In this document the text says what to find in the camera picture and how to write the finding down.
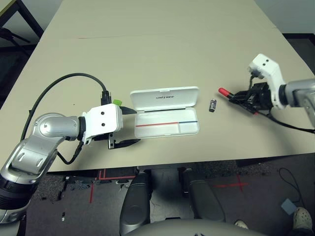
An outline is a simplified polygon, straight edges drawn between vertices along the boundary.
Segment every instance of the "box lid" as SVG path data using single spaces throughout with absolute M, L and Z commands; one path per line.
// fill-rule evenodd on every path
M 192 107 L 199 95 L 197 86 L 136 90 L 130 93 L 137 111 Z

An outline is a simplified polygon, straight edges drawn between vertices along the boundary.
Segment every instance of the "black cable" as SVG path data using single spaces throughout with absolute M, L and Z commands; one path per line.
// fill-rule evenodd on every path
M 70 165 L 72 162 L 74 162 L 74 160 L 77 158 L 77 156 L 79 155 L 80 151 L 82 150 L 82 146 L 83 146 L 83 142 L 80 141 L 79 145 L 77 147 L 77 149 L 74 152 L 73 157 L 71 158 L 70 161 L 67 161 L 60 152 L 57 152 L 58 157 L 61 159 L 61 161 L 63 161 L 63 163 L 65 163 L 66 165 Z
M 61 82 L 62 80 L 65 80 L 67 78 L 70 78 L 70 77 L 74 77 L 74 76 L 84 76 L 84 77 L 88 77 L 94 81 L 96 81 L 101 87 L 102 87 L 102 90 L 103 92 L 107 91 L 106 90 L 106 87 L 105 85 L 102 83 L 101 80 L 99 80 L 98 78 L 92 76 L 92 75 L 89 75 L 89 74 L 85 74 L 85 73 L 72 73 L 72 74 L 68 74 L 68 75 L 64 75 L 62 77 L 60 77 L 59 79 L 55 80 L 53 83 L 51 83 L 42 93 L 41 95 L 38 97 L 38 99 L 36 100 L 36 102 L 34 103 L 32 109 L 30 110 L 30 113 L 29 113 L 29 117 L 28 119 L 26 120 L 25 122 L 25 125 L 24 125 L 24 128 L 23 128 L 23 132 L 22 132 L 22 136 L 21 136 L 21 141 L 23 139 L 25 139 L 25 135 L 26 135 L 26 132 L 28 130 L 28 127 L 30 125 L 30 122 L 31 122 L 31 119 L 35 113 L 35 110 L 36 108 L 38 107 L 40 101 L 43 99 L 43 97 L 46 95 L 46 93 L 53 87 L 55 86 L 57 83 Z M 82 149 L 82 146 L 83 146 L 83 142 L 80 141 L 77 149 L 75 150 L 74 152 L 74 155 L 72 157 L 72 159 L 70 161 L 67 161 L 61 154 L 60 152 L 57 152 L 57 155 L 60 157 L 60 159 L 67 165 L 71 164 L 72 162 L 74 162 L 74 160 L 76 159 L 76 157 L 79 155 L 81 149 Z
M 292 176 L 292 179 L 294 180 L 294 183 L 295 183 L 296 186 L 294 186 L 294 185 L 293 185 L 292 183 L 290 183 L 289 181 L 285 180 L 285 178 L 281 175 L 281 170 L 286 170 L 286 171 L 289 172 L 289 174 Z M 296 200 L 296 201 L 294 201 L 294 202 L 292 201 L 292 202 L 293 202 L 293 203 L 302 202 L 302 205 L 303 205 L 303 207 L 305 208 L 305 204 L 304 204 L 304 201 L 303 201 L 303 198 L 302 198 L 302 194 L 301 194 L 299 185 L 297 184 L 297 181 L 296 181 L 294 175 L 292 174 L 292 172 L 291 172 L 290 170 L 288 170 L 287 168 L 281 167 L 281 168 L 279 169 L 279 176 L 280 176 L 280 178 L 281 178 L 284 182 L 286 182 L 287 184 L 291 185 L 291 186 L 298 192 L 298 194 L 299 194 L 299 199 Z
M 103 91 L 106 91 L 106 87 L 105 85 L 102 83 L 101 80 L 99 80 L 98 78 L 92 76 L 92 75 L 89 75 L 89 74 L 85 74 L 85 73 L 72 73 L 72 74 L 68 74 L 68 75 L 64 75 L 62 77 L 60 77 L 59 79 L 55 80 L 54 82 L 52 82 L 45 90 L 44 92 L 41 93 L 41 95 L 38 97 L 38 99 L 36 100 L 36 102 L 34 103 L 32 109 L 30 110 L 30 113 L 29 113 L 29 117 L 28 119 L 26 120 L 26 123 L 24 125 L 24 129 L 23 129 L 23 132 L 22 132 L 22 136 L 21 136 L 21 141 L 23 139 L 25 139 L 25 135 L 26 135 L 26 132 L 27 132 L 27 129 L 30 125 L 30 122 L 31 122 L 31 119 L 35 113 L 35 110 L 37 108 L 37 106 L 39 105 L 40 101 L 43 99 L 43 97 L 45 96 L 45 94 L 53 87 L 55 86 L 57 83 L 61 82 L 62 80 L 65 80 L 67 78 L 70 78 L 70 77 L 74 77 L 74 76 L 85 76 L 85 77 L 88 77 L 88 78 L 91 78 L 92 80 L 95 80 L 96 82 L 99 83 L 99 85 L 102 87 Z
M 298 127 L 295 127 L 295 126 L 292 126 L 290 124 L 286 124 L 286 123 L 283 123 L 281 121 L 278 121 L 276 118 L 274 118 L 271 114 L 271 110 L 269 111 L 268 114 L 264 114 L 262 112 L 258 112 L 259 114 L 267 117 L 268 119 L 272 120 L 273 122 L 279 124 L 279 125 L 282 125 L 284 127 L 287 127 L 287 128 L 291 128 L 291 129 L 297 129 L 297 130 L 300 130 L 300 131 L 304 131 L 304 132 L 308 132 L 308 133 L 312 133 L 312 134 L 315 134 L 315 129 L 303 129 L 303 128 L 298 128 Z
M 254 78 L 255 78 L 254 75 L 252 75 L 251 78 L 250 78 L 250 86 L 248 87 L 248 90 L 251 89 L 251 87 L 252 87 L 252 80 L 253 80 Z

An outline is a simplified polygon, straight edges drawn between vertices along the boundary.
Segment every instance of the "blue line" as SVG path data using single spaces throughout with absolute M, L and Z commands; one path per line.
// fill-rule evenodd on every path
M 197 123 L 198 121 L 197 120 L 193 120 L 193 121 L 181 121 L 181 122 L 178 122 L 178 124 L 182 124 L 182 123 Z

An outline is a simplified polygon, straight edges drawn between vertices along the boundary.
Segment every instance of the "small battery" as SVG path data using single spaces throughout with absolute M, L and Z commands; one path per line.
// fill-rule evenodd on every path
M 209 112 L 215 112 L 217 105 L 217 101 L 215 99 L 211 99 L 210 106 L 209 106 Z

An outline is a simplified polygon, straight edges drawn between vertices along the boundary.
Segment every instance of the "wall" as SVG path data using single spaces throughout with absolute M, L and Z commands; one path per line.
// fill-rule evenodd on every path
M 22 0 L 40 26 L 45 30 L 57 12 L 62 0 Z M 22 16 L 17 12 L 3 26 L 11 32 L 16 33 L 35 44 L 39 41 L 37 35 L 32 31 L 30 26 L 25 22 Z M 16 40 L 19 44 L 27 44 L 23 41 Z M 0 38 L 0 47 L 8 47 L 12 44 Z
M 282 33 L 315 33 L 315 0 L 255 0 Z

